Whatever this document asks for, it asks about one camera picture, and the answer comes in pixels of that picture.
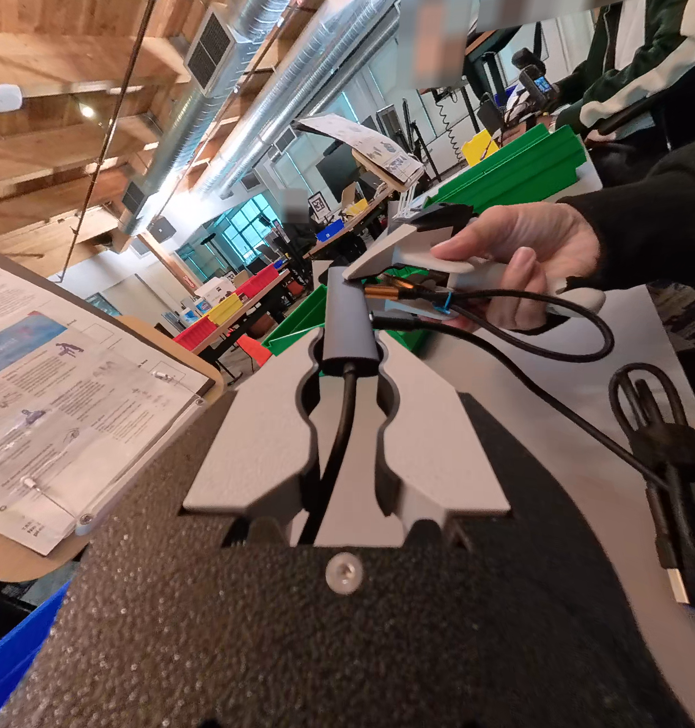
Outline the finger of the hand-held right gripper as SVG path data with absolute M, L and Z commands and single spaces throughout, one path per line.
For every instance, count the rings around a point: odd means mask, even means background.
M 445 226 L 429 229 L 426 225 L 402 224 L 348 266 L 343 279 L 371 278 L 399 266 L 433 268 L 435 258 L 431 249 L 445 240 Z
M 469 260 L 441 260 L 434 256 L 404 256 L 391 267 L 412 267 L 446 278 L 446 287 L 497 287 L 498 262 L 472 257 Z

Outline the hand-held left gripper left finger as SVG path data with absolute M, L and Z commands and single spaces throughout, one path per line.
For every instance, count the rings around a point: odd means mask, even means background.
M 324 331 L 311 330 L 239 387 L 183 502 L 190 513 L 295 517 L 321 477 L 310 415 Z

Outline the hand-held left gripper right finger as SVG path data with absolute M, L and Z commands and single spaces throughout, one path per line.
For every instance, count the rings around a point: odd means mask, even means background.
M 511 506 L 458 392 L 389 333 L 382 351 L 374 486 L 384 516 L 401 523 L 509 514 Z

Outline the black cable gold plug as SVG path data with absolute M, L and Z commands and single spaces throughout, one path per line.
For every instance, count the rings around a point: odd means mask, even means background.
M 382 299 L 396 303 L 404 301 L 419 301 L 429 304 L 430 312 L 454 313 L 461 315 L 465 319 L 475 323 L 479 328 L 490 332 L 507 344 L 539 358 L 569 363 L 591 363 L 607 358 L 607 356 L 610 355 L 615 348 L 616 341 L 613 332 L 609 325 L 596 312 L 593 312 L 589 308 L 575 303 L 574 301 L 563 299 L 560 296 L 551 296 L 545 293 L 533 293 L 515 289 L 486 289 L 451 293 L 449 291 L 443 292 L 429 290 L 422 287 L 397 287 L 389 285 L 367 285 L 363 287 L 363 292 L 367 298 Z M 528 301 L 537 301 L 546 304 L 547 306 L 557 306 L 567 314 L 578 314 L 580 318 L 585 319 L 598 330 L 602 337 L 603 345 L 598 351 L 588 354 L 568 354 L 543 349 L 517 339 L 505 332 L 503 329 L 498 328 L 494 324 L 488 323 L 485 319 L 462 306 L 462 304 L 469 301 L 480 301 L 484 299 L 489 300 L 494 298 L 516 298 L 520 300 L 526 299 Z

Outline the dark grey usb hub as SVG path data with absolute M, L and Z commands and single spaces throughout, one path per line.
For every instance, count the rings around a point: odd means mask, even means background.
M 346 267 L 327 270 L 322 370 L 343 374 L 353 365 L 359 378 L 377 375 L 381 354 L 361 283 L 344 279 Z

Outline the green plastic bin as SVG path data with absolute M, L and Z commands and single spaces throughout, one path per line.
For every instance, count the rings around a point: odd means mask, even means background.
M 278 356 L 298 341 L 305 332 L 322 328 L 325 323 L 327 287 L 319 285 L 306 299 L 267 335 L 261 344 L 272 355 Z M 389 331 L 398 343 L 417 354 L 428 340 L 429 331 Z
M 423 206 L 467 205 L 480 214 L 498 205 L 541 202 L 575 184 L 586 161 L 570 127 L 551 133 L 539 125 L 445 183 Z

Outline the person's right forearm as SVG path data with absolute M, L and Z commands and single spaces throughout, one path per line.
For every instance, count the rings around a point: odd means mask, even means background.
M 695 290 L 695 142 L 665 156 L 642 180 L 561 199 L 599 241 L 594 271 L 568 288 L 629 289 L 658 281 Z

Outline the person's right hand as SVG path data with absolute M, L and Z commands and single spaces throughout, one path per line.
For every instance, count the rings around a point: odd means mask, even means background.
M 598 238 L 564 203 L 495 206 L 434 246 L 441 260 L 489 259 L 505 266 L 498 289 L 548 294 L 558 279 L 587 278 L 598 267 Z

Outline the yellow plastic bin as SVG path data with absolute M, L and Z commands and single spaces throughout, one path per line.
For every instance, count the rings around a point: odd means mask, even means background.
M 486 129 L 476 133 L 461 147 L 461 153 L 470 168 L 478 165 L 498 150 L 497 142 Z
M 234 314 L 239 313 L 243 308 L 243 302 L 236 293 L 231 293 L 225 299 L 220 301 L 206 316 L 215 324 L 216 327 L 224 325 Z

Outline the instruction sheet on clipboard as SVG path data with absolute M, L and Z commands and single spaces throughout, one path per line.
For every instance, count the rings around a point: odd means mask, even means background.
M 163 440 L 125 474 L 119 483 L 119 490 L 115 491 L 115 496 L 104 505 L 96 505 L 90 521 L 78 525 L 75 531 L 61 541 L 49 555 L 42 556 L 0 534 L 0 582 L 11 583 L 41 578 L 75 557 L 86 546 L 95 529 L 104 522 L 124 493 L 134 485 L 139 472 L 161 450 L 169 446 L 176 436 L 184 432 L 207 406 L 221 397 L 225 391 L 225 383 L 221 373 L 212 365 L 139 319 L 132 316 L 111 317 L 0 253 L 0 272 L 2 271 L 47 291 L 51 296 L 67 301 L 70 306 L 75 306 L 78 311 L 73 323 L 84 323 L 85 327 L 88 327 L 94 319 L 97 319 L 97 324 L 109 330 L 116 343 L 124 344 L 124 351 L 128 357 L 134 355 L 138 364 L 149 369 L 159 363 L 166 364 L 166 372 L 173 372 L 180 384 L 187 385 L 203 399 L 200 408 L 191 414 L 186 414 L 182 423 L 174 424 Z

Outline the red plastic bin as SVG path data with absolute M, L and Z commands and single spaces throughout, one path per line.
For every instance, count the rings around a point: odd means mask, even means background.
M 258 271 L 255 275 L 248 278 L 242 285 L 237 287 L 234 295 L 238 296 L 242 301 L 248 301 L 255 298 L 264 288 L 276 280 L 279 276 L 279 270 L 270 265 Z
M 218 325 L 216 323 L 214 323 L 208 316 L 203 316 L 175 336 L 173 341 L 185 350 L 194 351 L 199 345 L 206 341 L 212 333 L 216 332 L 217 329 Z

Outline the wooden background table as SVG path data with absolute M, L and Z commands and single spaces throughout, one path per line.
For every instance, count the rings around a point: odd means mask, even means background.
M 220 357 L 236 344 L 238 338 L 248 333 L 248 330 L 263 316 L 276 314 L 276 320 L 282 321 L 284 319 L 281 314 L 282 300 L 288 296 L 286 284 L 292 281 L 294 276 L 287 267 L 281 267 L 278 270 L 279 276 L 276 280 L 272 281 L 255 298 L 242 301 L 242 310 L 231 316 L 224 325 L 218 326 L 216 332 L 191 352 L 216 365 Z

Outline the printed instruction sheet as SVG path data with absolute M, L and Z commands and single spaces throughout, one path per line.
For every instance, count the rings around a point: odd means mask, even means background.
M 203 405 L 77 308 L 0 272 L 0 534 L 42 556 Z

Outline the dark ceiling pipe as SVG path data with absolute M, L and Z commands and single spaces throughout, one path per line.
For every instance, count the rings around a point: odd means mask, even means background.
M 56 283 L 62 283 L 66 273 L 69 269 L 69 264 L 71 262 L 71 258 L 74 254 L 74 250 L 76 248 L 76 245 L 79 241 L 79 236 L 85 221 L 85 216 L 88 210 L 88 207 L 90 205 L 90 200 L 92 199 L 92 195 L 95 191 L 95 187 L 97 185 L 97 180 L 100 175 L 101 169 L 103 167 L 103 164 L 108 156 L 109 147 L 112 144 L 112 140 L 115 136 L 116 131 L 116 125 L 118 122 L 118 119 L 120 117 L 120 112 L 124 103 L 124 98 L 127 95 L 127 88 L 131 85 L 131 79 L 134 75 L 134 70 L 136 67 L 136 64 L 138 62 L 138 58 L 140 55 L 140 52 L 143 47 L 143 41 L 146 37 L 146 31 L 148 29 L 148 26 L 150 24 L 150 21 L 152 20 L 152 14 L 154 12 L 154 8 L 156 6 L 156 1 L 147 1 L 145 3 L 145 6 L 143 8 L 142 18 L 140 21 L 140 25 L 138 27 L 138 31 L 135 35 L 135 40 L 133 47 L 131 49 L 131 53 L 127 60 L 127 65 L 124 72 L 123 80 L 120 83 L 120 91 L 118 95 L 116 96 L 116 103 L 114 110 L 112 111 L 112 114 L 110 116 L 110 120 L 108 122 L 106 133 L 104 135 L 104 140 L 101 144 L 100 152 L 96 159 L 96 166 L 92 173 L 90 173 L 89 176 L 89 184 L 88 188 L 85 194 L 85 198 L 83 200 L 83 203 L 79 209 L 79 213 L 77 214 L 77 224 L 72 230 L 72 238 L 71 242 L 69 244 L 69 247 L 66 252 L 66 258 L 63 263 L 63 267 L 61 271 L 59 272 L 58 276 L 55 278 Z

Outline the blue plastic bin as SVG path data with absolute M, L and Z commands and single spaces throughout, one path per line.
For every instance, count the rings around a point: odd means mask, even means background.
M 71 581 L 0 639 L 0 709 L 24 678 L 52 629 Z

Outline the silver ventilation duct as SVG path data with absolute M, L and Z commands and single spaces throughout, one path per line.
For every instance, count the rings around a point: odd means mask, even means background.
M 211 96 L 204 96 L 190 78 L 146 172 L 133 177 L 126 187 L 119 229 L 130 237 L 145 231 L 156 217 L 254 55 L 288 7 L 288 1 L 212 2 L 210 6 L 214 4 L 225 6 L 234 49 L 218 74 Z
M 193 193 L 224 196 L 266 154 L 392 5 L 390 1 L 325 1 L 211 159 Z

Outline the duct vent grille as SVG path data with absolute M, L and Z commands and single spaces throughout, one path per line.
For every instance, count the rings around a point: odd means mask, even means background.
M 191 80 L 204 96 L 213 94 L 218 74 L 234 46 L 234 34 L 226 21 L 225 6 L 211 5 L 185 58 Z

